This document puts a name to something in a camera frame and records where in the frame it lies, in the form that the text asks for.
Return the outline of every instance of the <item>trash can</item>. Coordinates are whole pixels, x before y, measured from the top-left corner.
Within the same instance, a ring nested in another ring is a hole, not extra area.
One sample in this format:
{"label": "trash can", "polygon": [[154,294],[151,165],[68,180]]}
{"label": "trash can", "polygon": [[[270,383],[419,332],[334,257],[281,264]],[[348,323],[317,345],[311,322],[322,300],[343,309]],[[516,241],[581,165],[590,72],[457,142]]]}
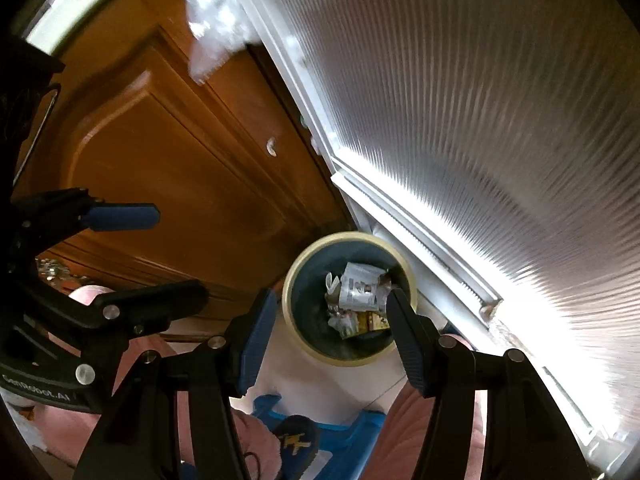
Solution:
{"label": "trash can", "polygon": [[414,274],[404,257],[387,241],[359,232],[343,232],[319,239],[306,248],[293,263],[284,283],[282,311],[287,326],[309,355],[335,366],[362,366],[379,359],[395,347],[390,330],[341,339],[327,324],[324,300],[328,272],[342,275],[348,262],[388,269],[417,305]]}

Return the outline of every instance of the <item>wooden cabinet door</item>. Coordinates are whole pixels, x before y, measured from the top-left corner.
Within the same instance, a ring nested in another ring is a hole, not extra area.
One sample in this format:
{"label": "wooden cabinet door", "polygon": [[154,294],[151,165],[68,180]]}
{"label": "wooden cabinet door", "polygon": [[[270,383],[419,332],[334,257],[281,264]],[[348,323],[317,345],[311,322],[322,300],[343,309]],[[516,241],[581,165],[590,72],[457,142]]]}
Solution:
{"label": "wooden cabinet door", "polygon": [[348,222],[252,57],[198,86],[185,27],[184,0],[112,0],[91,18],[61,56],[63,95],[20,193],[155,203],[152,230],[85,231],[50,253],[116,288],[200,279],[203,315],[228,320]]}

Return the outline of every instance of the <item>blue slipper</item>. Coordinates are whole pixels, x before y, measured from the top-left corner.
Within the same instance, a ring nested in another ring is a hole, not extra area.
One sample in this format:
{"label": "blue slipper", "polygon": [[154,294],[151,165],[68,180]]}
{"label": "blue slipper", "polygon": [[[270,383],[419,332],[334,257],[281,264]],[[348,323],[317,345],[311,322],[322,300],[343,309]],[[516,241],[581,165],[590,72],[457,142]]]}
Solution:
{"label": "blue slipper", "polygon": [[299,480],[320,449],[320,428],[310,418],[291,415],[272,433],[280,440],[282,480]]}

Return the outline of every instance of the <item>black cable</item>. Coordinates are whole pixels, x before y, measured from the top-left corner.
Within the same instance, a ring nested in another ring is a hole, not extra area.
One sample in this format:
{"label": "black cable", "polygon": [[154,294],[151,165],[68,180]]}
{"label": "black cable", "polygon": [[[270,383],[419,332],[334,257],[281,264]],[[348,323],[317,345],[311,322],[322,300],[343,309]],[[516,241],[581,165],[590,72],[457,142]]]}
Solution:
{"label": "black cable", "polygon": [[262,476],[262,470],[260,468],[260,459],[258,458],[258,456],[253,451],[247,451],[243,456],[244,458],[247,458],[248,456],[253,456],[255,458],[255,463],[258,465],[258,478],[256,480],[260,480],[260,477]]}

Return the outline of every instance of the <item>pink pants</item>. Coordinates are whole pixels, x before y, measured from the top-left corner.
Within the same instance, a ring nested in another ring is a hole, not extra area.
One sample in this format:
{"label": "pink pants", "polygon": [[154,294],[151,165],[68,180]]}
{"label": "pink pants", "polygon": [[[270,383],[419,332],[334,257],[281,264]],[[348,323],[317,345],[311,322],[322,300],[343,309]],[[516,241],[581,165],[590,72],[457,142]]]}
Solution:
{"label": "pink pants", "polygon": [[[97,294],[106,291],[101,287],[88,286],[75,291],[72,297],[81,303],[89,304]],[[133,339],[120,362],[116,387],[138,356],[149,349],[157,350],[162,356],[175,353],[157,335]],[[423,399],[409,383],[405,384],[386,416],[382,432],[360,480],[411,479],[433,405],[433,399]],[[260,420],[251,415],[233,410],[233,418],[242,452],[254,453],[260,461],[260,480],[274,480],[281,465],[278,439]],[[71,465],[78,463],[97,421],[98,415],[69,412],[41,405],[36,407],[34,419],[42,432],[48,451]],[[186,395],[181,394],[178,394],[178,434],[181,458],[193,464],[188,404]],[[465,480],[480,478],[483,450],[482,418],[476,401]],[[248,456],[246,464],[252,479],[257,480],[258,466],[255,458]]]}

